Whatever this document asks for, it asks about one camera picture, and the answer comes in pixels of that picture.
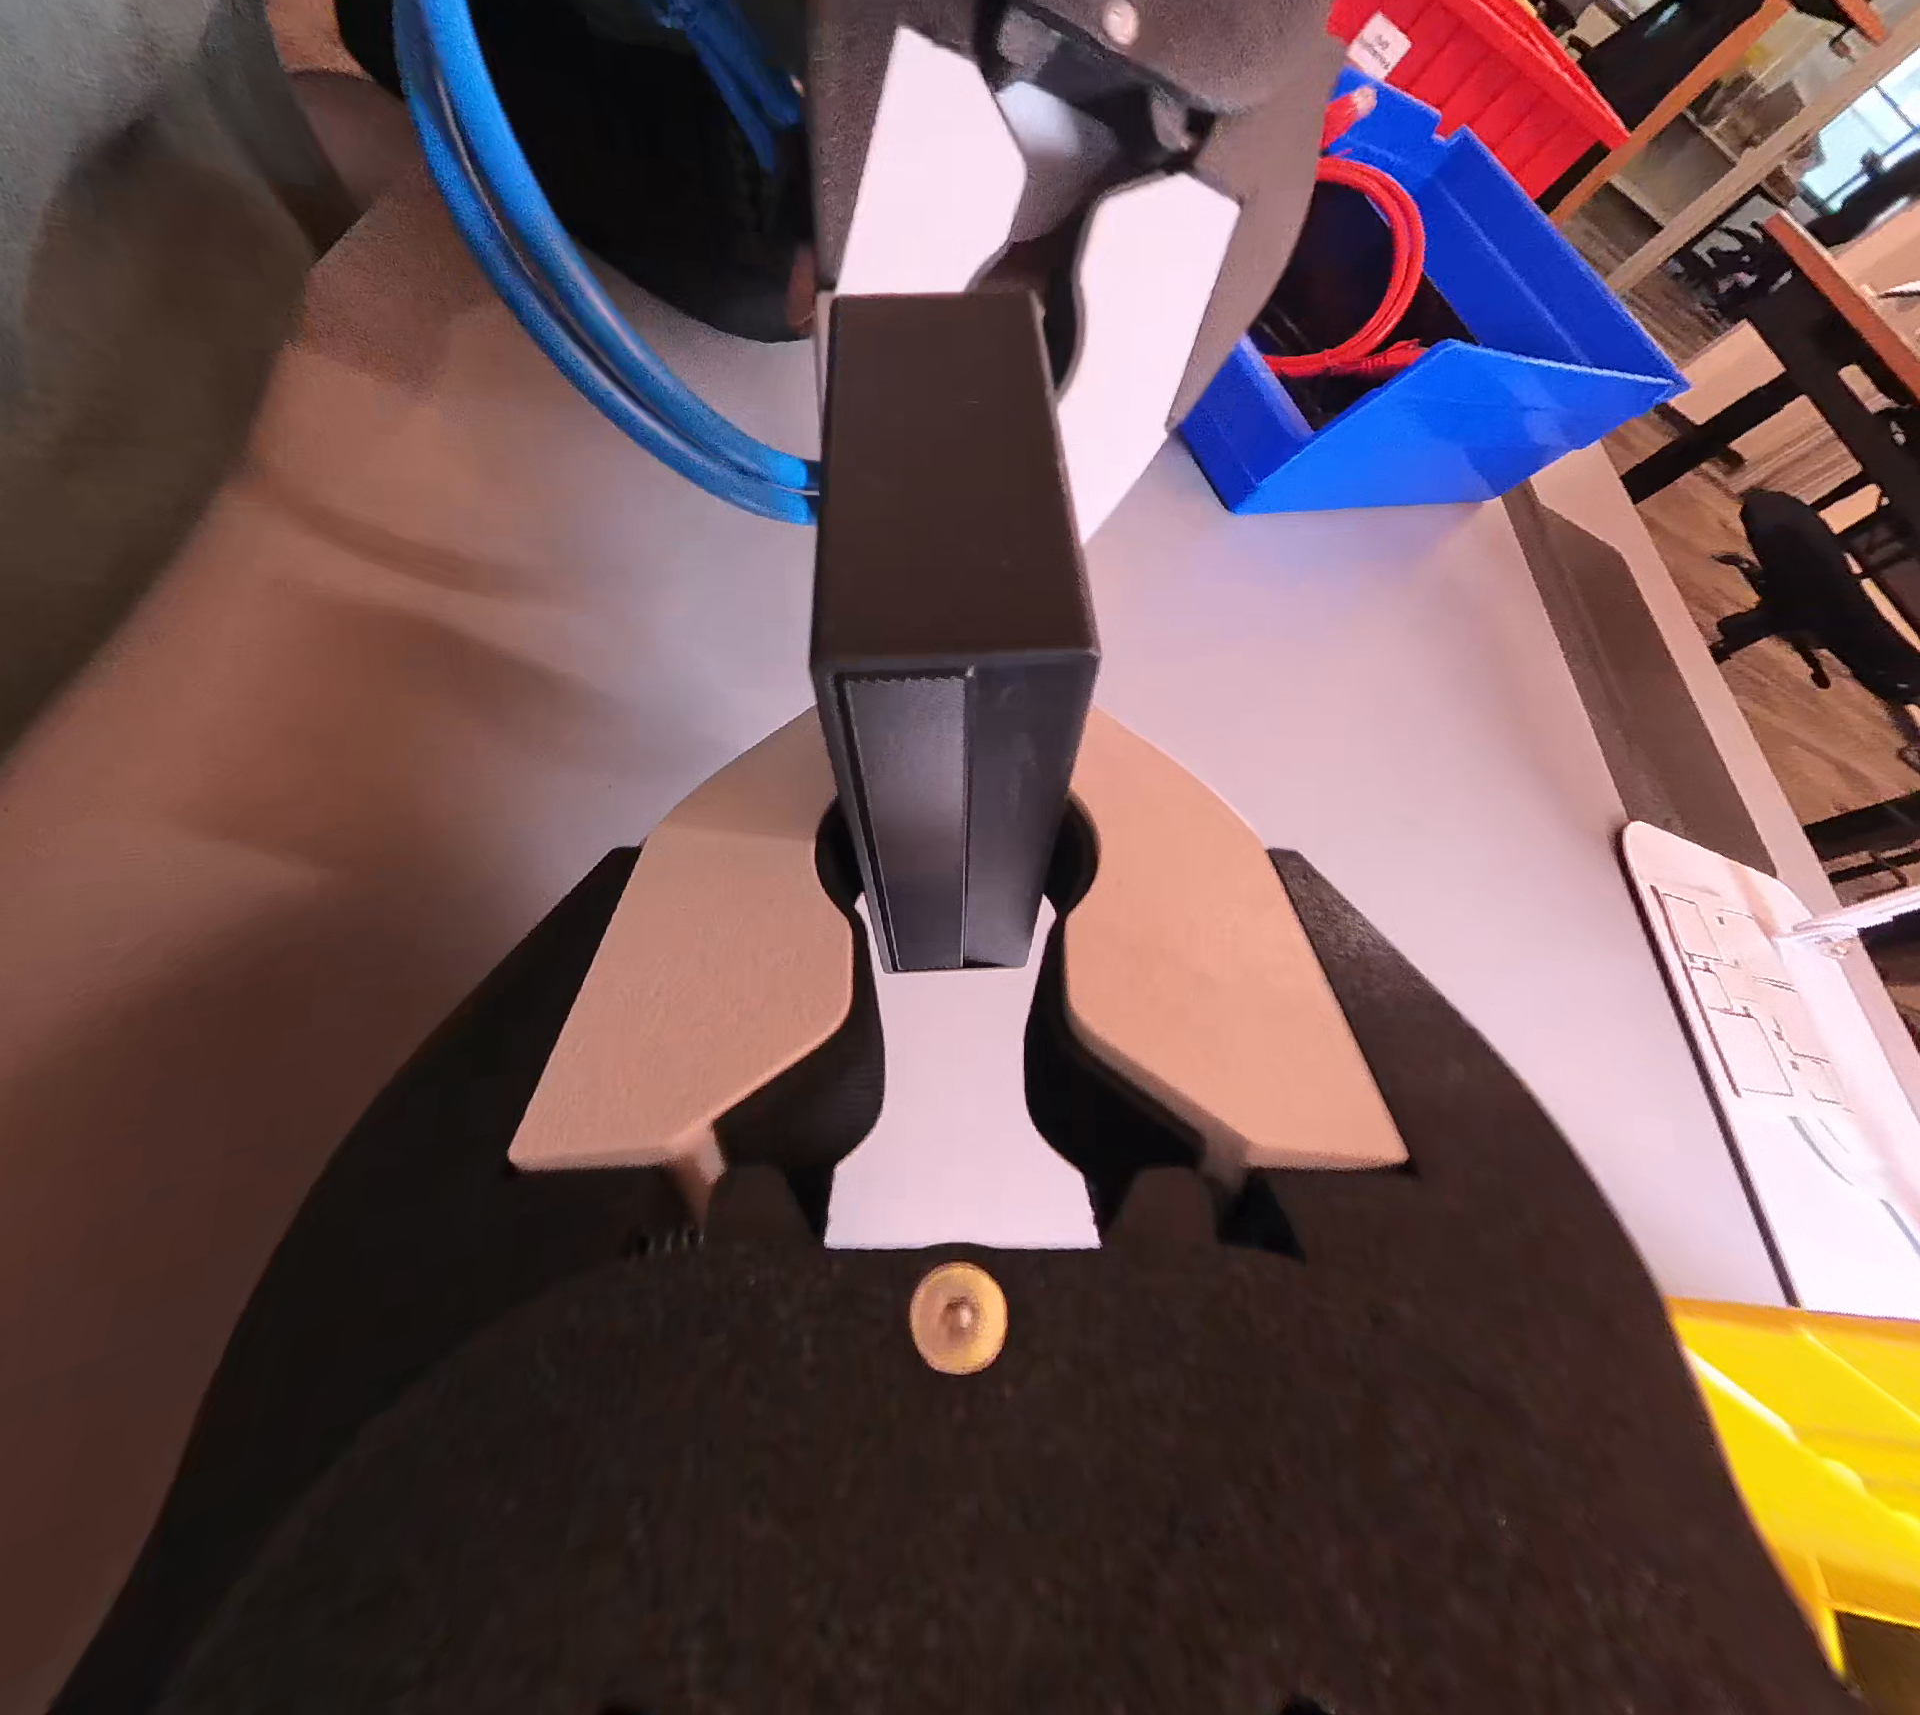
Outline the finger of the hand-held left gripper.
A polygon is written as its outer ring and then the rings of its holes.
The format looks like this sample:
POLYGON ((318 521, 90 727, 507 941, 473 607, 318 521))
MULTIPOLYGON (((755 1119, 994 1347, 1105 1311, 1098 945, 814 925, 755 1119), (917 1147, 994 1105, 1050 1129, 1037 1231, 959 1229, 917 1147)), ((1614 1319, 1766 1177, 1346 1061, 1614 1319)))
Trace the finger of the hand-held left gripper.
POLYGON ((1229 195, 1179 169, 1092 191, 1056 227, 1074 347, 1054 421, 1080 541, 1166 441, 1237 217, 1229 195))
POLYGON ((1014 233, 1026 171, 972 59, 900 27, 831 295, 968 291, 1014 233))

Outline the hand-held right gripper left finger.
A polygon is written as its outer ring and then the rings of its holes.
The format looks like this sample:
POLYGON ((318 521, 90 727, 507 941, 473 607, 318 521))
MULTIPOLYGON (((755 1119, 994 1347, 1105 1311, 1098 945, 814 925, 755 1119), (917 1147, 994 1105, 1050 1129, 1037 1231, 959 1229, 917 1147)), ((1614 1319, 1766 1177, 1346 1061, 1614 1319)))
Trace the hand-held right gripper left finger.
POLYGON ((507 1145, 518 1171, 718 1173, 721 1117, 850 1019, 856 945, 815 863, 834 781, 802 711, 649 831, 507 1145))

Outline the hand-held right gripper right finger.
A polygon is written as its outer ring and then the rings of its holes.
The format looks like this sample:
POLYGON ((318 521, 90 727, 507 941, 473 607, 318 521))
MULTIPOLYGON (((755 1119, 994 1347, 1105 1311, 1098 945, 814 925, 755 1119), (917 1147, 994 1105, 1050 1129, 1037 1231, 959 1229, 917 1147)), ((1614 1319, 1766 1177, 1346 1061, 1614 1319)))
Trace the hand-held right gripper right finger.
POLYGON ((1087 715, 1051 893, 1067 1043, 1204 1173, 1384 1171, 1400 1127, 1252 825, 1087 715))

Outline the black network switch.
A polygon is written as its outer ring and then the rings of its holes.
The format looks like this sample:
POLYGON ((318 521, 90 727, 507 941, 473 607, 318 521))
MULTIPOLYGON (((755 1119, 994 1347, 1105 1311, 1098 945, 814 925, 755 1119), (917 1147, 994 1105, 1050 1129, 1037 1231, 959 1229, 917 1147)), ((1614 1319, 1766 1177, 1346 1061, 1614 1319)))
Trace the black network switch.
POLYGON ((880 965, 1019 967, 1099 643, 1037 301, 827 311, 809 675, 880 965))

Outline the red plastic bin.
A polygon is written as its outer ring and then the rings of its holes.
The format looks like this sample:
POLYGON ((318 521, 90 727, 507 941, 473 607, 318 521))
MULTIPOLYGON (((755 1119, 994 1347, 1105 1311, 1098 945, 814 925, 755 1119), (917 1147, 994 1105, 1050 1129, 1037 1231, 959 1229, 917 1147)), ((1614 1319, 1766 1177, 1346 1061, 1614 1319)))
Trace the red plastic bin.
POLYGON ((1348 63, 1470 129, 1529 195, 1628 129, 1523 0, 1334 0, 1348 63))

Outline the blue plastic bin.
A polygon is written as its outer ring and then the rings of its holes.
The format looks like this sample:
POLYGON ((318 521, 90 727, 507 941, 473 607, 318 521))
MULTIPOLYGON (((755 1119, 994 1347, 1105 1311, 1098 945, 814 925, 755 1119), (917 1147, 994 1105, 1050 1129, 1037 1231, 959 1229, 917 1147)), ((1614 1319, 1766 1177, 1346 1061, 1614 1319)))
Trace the blue plastic bin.
POLYGON ((1395 247, 1380 207, 1318 187, 1267 303, 1182 421, 1236 513, 1480 503, 1585 449, 1684 385, 1680 369, 1470 129, 1357 69, 1372 93, 1331 157, 1387 175, 1421 219, 1418 283, 1382 375, 1279 375, 1380 307, 1395 247))

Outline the white floor plan sheet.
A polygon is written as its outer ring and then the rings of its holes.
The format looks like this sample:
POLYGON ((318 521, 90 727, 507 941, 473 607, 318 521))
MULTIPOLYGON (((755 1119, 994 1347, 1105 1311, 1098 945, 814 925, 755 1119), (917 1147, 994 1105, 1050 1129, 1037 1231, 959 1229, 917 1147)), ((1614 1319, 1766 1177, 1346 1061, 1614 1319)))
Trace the white floor plan sheet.
POLYGON ((1915 1109, 1843 965, 1868 919, 1641 819, 1618 855, 1782 1295, 1914 1321, 1915 1109))

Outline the black office chair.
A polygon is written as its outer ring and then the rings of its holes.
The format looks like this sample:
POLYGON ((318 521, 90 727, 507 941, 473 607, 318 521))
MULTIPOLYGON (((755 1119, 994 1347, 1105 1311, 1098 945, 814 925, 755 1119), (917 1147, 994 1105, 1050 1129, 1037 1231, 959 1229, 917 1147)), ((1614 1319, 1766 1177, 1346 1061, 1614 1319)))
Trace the black office chair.
POLYGON ((1782 643, 1813 687, 1834 685, 1831 667, 1891 719, 1915 719, 1918 649, 1866 591, 1853 559, 1810 503, 1778 489, 1739 499, 1743 553, 1719 553, 1739 573, 1752 603, 1716 623, 1707 651, 1721 667, 1764 641, 1782 643))

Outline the yellow plastic bin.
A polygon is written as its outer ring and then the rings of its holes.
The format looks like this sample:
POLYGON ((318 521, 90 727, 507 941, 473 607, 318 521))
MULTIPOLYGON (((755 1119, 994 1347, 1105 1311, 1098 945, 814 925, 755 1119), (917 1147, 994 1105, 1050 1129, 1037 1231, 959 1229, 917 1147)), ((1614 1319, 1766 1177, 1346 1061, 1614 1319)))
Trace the yellow plastic bin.
POLYGON ((1680 1297, 1665 1311, 1828 1662, 1870 1710, 1915 1710, 1915 1321, 1680 1297))

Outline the green sweatshirt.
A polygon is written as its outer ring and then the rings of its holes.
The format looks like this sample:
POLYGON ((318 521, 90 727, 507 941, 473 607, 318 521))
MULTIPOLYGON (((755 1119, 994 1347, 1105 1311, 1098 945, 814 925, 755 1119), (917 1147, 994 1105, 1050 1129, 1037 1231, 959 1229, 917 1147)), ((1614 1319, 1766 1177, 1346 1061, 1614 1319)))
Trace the green sweatshirt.
POLYGON ((1 721, 199 517, 346 219, 267 0, 1 0, 1 721))

